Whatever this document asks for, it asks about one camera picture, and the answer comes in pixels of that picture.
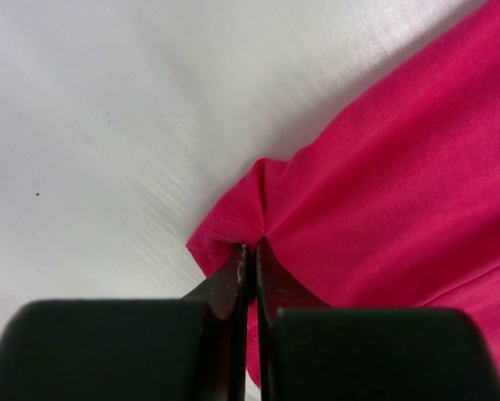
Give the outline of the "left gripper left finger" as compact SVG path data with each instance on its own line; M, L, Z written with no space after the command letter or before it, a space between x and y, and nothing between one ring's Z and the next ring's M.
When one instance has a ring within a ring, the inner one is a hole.
M0 337L0 400L241 400L250 253L180 299L30 302Z

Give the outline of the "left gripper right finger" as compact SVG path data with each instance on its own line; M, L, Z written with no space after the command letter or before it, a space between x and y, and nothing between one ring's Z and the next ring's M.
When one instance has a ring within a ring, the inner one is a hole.
M500 400L473 321L448 308L334 308L255 251L264 400Z

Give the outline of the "magenta t shirt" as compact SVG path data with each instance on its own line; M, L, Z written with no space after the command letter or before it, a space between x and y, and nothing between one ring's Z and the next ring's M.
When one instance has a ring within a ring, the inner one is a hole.
M291 160L258 160L187 247L205 274L266 238L333 307L453 307L500 372L500 1L343 109Z

